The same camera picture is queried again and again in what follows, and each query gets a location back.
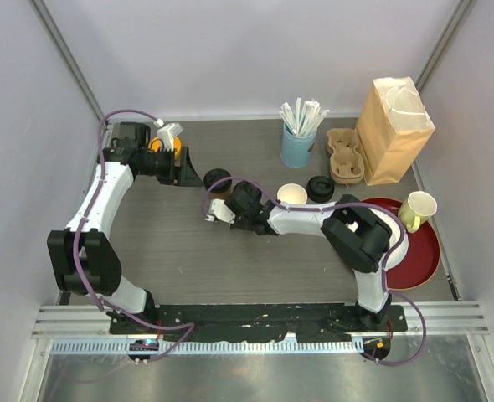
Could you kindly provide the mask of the black coffee cup lid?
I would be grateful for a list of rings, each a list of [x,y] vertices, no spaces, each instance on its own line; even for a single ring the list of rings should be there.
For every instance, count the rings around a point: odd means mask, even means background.
[[[203,185],[206,189],[211,188],[212,193],[226,193],[230,190],[232,182],[230,180],[224,181],[224,179],[230,176],[230,172],[226,169],[214,168],[204,175]]]

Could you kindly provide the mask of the stack of paper cups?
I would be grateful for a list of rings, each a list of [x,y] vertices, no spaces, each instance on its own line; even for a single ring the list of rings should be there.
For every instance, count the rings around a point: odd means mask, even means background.
[[[282,203],[304,205],[307,203],[308,195],[301,185],[286,183],[278,189],[277,199]]]

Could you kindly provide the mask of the black lid stack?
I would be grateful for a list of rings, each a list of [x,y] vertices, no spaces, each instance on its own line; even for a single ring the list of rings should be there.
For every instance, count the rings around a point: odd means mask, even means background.
[[[309,179],[306,185],[307,197],[314,203],[324,204],[332,199],[335,183],[327,176],[317,175]]]

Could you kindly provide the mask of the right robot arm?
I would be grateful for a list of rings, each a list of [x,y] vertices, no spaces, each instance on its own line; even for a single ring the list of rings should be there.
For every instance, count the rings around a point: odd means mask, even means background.
[[[345,194],[334,203],[290,204],[274,199],[260,202],[252,183],[237,184],[224,205],[230,226],[258,235],[314,235],[325,238],[357,282],[357,319],[374,331],[388,321],[388,271],[408,253],[407,230],[398,217]]]

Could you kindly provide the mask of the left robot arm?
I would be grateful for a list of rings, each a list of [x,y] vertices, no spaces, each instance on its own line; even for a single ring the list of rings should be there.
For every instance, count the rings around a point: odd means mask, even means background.
[[[53,230],[47,248],[54,277],[61,291],[89,296],[99,308],[105,306],[128,317],[140,334],[157,324],[152,294],[133,285],[122,274],[121,261],[109,235],[121,201],[139,176],[154,177],[160,184],[200,187],[197,175],[178,136],[177,123],[155,121],[157,134],[151,137],[144,126],[134,139],[115,138],[97,158],[95,177],[80,209],[62,230]]]

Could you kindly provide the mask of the orange bowl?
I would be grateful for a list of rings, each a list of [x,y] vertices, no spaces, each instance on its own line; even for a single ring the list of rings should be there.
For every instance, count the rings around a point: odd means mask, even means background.
[[[163,145],[162,139],[159,137],[154,137],[153,139],[150,140],[147,148],[153,152],[159,152],[159,151],[165,151],[166,148]],[[174,150],[174,157],[176,160],[180,158],[181,155],[181,148],[182,148],[182,143],[178,137],[173,138],[173,150]]]

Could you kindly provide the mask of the blue straw holder cup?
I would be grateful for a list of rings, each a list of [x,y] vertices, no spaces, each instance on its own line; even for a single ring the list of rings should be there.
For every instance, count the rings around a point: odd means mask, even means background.
[[[291,129],[284,124],[280,148],[281,161],[290,168],[303,168],[311,160],[311,152],[316,140],[317,131],[306,137],[292,134]]]

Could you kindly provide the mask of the white wrapped straws bundle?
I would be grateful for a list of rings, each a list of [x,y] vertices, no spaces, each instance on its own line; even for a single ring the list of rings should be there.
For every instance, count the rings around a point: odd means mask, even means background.
[[[297,97],[294,106],[288,102],[283,103],[279,115],[292,136],[308,137],[316,132],[329,112],[328,109],[322,109],[317,100]]]

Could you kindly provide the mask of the cardboard cup carrier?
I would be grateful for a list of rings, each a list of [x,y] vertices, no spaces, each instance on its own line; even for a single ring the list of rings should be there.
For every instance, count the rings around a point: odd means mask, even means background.
[[[363,180],[365,167],[359,152],[358,134],[351,128],[332,128],[327,131],[329,172],[335,183],[348,185]]]

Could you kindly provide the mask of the white paper plate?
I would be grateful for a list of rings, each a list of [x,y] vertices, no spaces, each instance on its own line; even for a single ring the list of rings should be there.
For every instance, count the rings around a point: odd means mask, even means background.
[[[389,248],[395,249],[390,253],[386,264],[383,266],[385,271],[388,271],[398,264],[400,264],[409,248],[409,239],[406,228],[399,221],[398,218],[394,218],[392,215],[386,214],[384,211],[378,209],[371,209],[392,231],[389,238]]]

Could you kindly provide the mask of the brown paper bag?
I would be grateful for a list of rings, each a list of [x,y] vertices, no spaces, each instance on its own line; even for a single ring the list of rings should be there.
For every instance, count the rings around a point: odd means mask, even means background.
[[[409,77],[373,80],[356,124],[368,186],[398,183],[435,125]]]

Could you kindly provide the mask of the yellow-green mug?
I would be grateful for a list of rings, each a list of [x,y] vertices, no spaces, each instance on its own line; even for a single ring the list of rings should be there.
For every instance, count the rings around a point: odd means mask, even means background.
[[[410,234],[417,232],[420,226],[437,212],[435,198],[424,191],[409,194],[398,211],[399,220]]]

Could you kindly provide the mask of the red round tray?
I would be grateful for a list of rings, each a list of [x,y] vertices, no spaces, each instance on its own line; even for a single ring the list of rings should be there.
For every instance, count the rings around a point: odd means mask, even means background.
[[[367,204],[378,205],[394,215],[398,214],[401,201],[392,198],[373,197],[362,200]],[[393,236],[390,244],[399,239],[399,225],[389,219]],[[405,257],[394,267],[387,269],[385,278],[387,288],[391,291],[407,291],[424,285],[436,272],[440,263],[440,242],[429,222],[422,224],[413,233],[406,233],[406,239],[397,251],[403,251],[407,245]]]

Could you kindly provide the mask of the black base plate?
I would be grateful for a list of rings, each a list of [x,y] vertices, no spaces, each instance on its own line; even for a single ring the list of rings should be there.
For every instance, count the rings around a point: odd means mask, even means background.
[[[376,324],[361,307],[345,303],[162,305],[153,324],[176,327],[193,323],[186,340],[196,343],[276,343],[292,332],[300,343],[341,341],[359,332],[405,332],[400,305],[389,307],[388,321]]]

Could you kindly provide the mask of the aluminium front rail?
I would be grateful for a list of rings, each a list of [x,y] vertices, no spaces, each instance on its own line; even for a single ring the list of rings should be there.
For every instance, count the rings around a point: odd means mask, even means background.
[[[397,336],[470,336],[489,333],[474,301],[395,302],[389,319],[366,328],[355,306],[344,303],[162,305],[158,322],[141,327],[92,306],[41,307],[34,339],[51,339],[59,353],[361,353]]]

